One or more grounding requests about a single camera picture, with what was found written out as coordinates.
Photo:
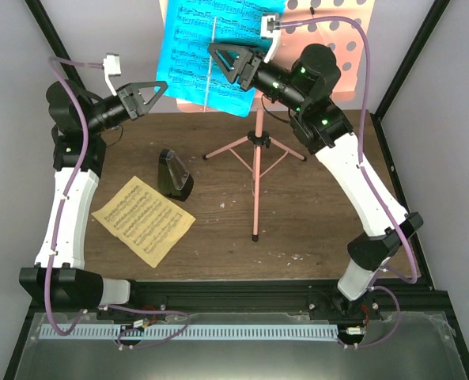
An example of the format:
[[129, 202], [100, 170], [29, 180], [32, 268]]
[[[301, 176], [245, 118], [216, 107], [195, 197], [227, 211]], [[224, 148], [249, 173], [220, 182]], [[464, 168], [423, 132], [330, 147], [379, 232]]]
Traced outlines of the black metronome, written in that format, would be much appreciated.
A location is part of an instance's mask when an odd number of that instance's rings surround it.
[[190, 196], [194, 179], [174, 150], [163, 149], [158, 157], [157, 190], [163, 196], [184, 202]]

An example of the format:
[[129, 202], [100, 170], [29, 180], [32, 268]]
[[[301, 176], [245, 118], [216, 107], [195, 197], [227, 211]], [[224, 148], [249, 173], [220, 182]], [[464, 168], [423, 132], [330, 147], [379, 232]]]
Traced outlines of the pink music stand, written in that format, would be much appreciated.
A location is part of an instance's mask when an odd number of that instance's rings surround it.
[[[363, 29], [369, 27], [373, 13], [372, 1], [162, 1], [164, 41], [157, 67], [157, 77], [168, 82], [167, 95], [175, 98], [182, 112], [216, 112], [217, 103], [226, 99], [230, 87], [226, 80], [214, 84], [207, 75], [213, 70], [213, 60], [206, 53], [206, 44], [222, 36], [235, 41], [252, 42], [269, 47], [257, 33], [264, 13], [278, 13], [285, 21], [297, 21], [320, 16], [344, 16], [354, 19]], [[289, 66], [301, 49], [311, 42], [325, 43], [335, 51], [342, 73], [333, 90], [335, 101], [352, 101], [358, 82], [361, 62], [361, 39], [352, 28], [329, 21], [324, 26], [309, 26], [304, 31], [284, 32], [275, 52], [277, 63]], [[304, 155], [290, 149], [271, 137], [264, 127], [267, 99], [251, 90], [243, 95], [236, 91], [229, 113], [245, 117], [256, 113], [255, 127], [247, 136], [206, 154], [212, 158], [235, 147], [252, 142], [253, 163], [247, 166], [252, 172], [254, 217], [252, 240], [259, 239], [259, 194], [262, 149], [276, 146], [285, 156], [293, 155], [304, 161]]]

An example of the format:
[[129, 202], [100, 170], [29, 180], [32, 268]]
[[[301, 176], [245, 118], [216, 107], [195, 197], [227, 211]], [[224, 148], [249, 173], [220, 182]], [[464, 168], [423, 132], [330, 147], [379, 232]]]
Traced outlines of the yellow sheet music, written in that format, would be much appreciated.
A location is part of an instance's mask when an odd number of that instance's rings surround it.
[[92, 216], [151, 268], [195, 222], [193, 215], [136, 176]]

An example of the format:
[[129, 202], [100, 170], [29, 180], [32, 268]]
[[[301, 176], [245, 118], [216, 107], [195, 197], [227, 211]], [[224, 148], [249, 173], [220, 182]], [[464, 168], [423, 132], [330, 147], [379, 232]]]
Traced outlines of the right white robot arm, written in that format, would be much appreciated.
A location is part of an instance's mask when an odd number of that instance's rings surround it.
[[229, 83], [244, 91], [257, 89], [288, 108], [294, 135], [336, 179], [357, 212], [363, 232], [347, 246], [350, 262], [331, 297], [335, 314], [352, 318], [379, 271], [399, 249], [411, 251], [409, 240], [423, 220], [388, 191], [364, 154], [361, 136], [331, 99], [341, 76], [334, 52], [309, 44], [290, 69], [239, 44], [211, 43], [208, 52]]

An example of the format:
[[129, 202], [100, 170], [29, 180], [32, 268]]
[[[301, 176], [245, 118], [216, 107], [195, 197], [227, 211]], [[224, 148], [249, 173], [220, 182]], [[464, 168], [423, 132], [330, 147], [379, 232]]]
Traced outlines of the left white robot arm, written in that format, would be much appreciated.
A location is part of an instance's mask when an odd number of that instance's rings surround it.
[[133, 82], [105, 98], [68, 80], [46, 92], [54, 120], [55, 191], [47, 232], [35, 263], [22, 268], [20, 285], [40, 305], [92, 309], [115, 304], [124, 319], [135, 319], [142, 299], [125, 279], [85, 270], [84, 243], [90, 205], [103, 169], [102, 132], [146, 115], [167, 89], [164, 81]]

